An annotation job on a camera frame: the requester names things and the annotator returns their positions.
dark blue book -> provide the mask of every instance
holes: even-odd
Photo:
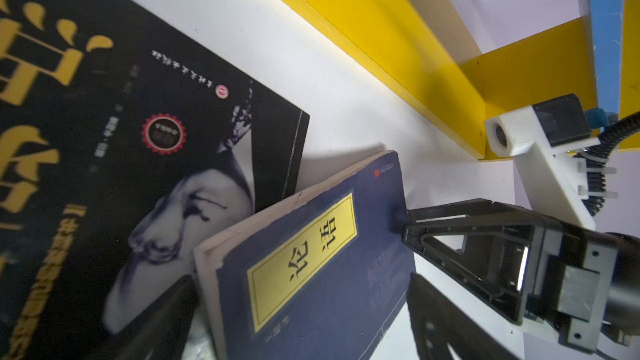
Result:
[[[370,358],[415,271],[407,222],[386,151],[197,246],[218,358]]]

black book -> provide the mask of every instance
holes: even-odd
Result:
[[[308,120],[131,0],[0,0],[0,356],[122,331],[294,192]]]

face illustration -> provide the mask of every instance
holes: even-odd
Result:
[[[218,170],[181,180],[129,236],[132,252],[105,304],[107,329],[119,332],[181,276],[194,274],[196,245],[252,212],[247,192]]]

black cable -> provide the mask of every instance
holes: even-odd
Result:
[[[612,356],[609,356],[609,355],[608,355],[608,354],[606,354],[606,353],[603,353],[600,349],[596,349],[596,352],[595,352],[595,353],[596,353],[596,355],[598,355],[598,356],[602,357],[604,360],[618,360],[618,359],[617,359],[617,358],[615,358],[615,357],[612,357]]]
[[[598,138],[600,139],[599,145],[588,148],[586,156],[583,156],[581,153],[578,153],[576,156],[587,159],[587,168],[603,168],[603,162],[592,160],[588,158],[588,156],[607,160],[609,159],[609,156],[611,156],[613,149],[615,149],[623,140],[637,132],[640,132],[640,112],[626,116],[619,122],[606,128],[598,135]],[[590,192],[604,192],[607,187],[604,174],[601,172],[587,172],[587,182]],[[604,197],[589,196],[588,199],[585,199],[582,202],[587,207],[589,214],[594,216],[604,206]]]

blue strip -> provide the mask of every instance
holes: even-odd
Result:
[[[620,114],[622,0],[589,0],[598,106]]]

